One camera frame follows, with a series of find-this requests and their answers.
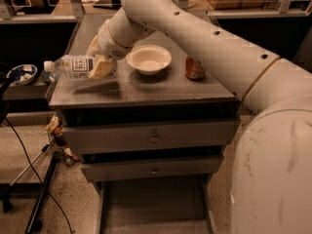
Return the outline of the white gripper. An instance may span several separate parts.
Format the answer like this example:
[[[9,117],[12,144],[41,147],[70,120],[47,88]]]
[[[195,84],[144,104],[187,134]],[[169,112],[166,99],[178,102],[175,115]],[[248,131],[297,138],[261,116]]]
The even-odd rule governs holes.
[[[86,52],[87,56],[95,57],[89,77],[91,79],[106,77],[113,70],[113,59],[123,59],[132,48],[133,43],[126,36],[126,31],[114,25],[111,19],[107,19],[99,28],[97,37],[93,38]]]

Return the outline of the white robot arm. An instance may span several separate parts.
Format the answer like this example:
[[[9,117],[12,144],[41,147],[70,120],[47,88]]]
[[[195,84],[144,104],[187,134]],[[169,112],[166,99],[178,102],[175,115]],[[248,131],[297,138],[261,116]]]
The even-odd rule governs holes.
[[[158,30],[255,117],[236,149],[231,234],[312,234],[312,74],[179,8],[175,0],[121,0],[88,51],[123,58]]]

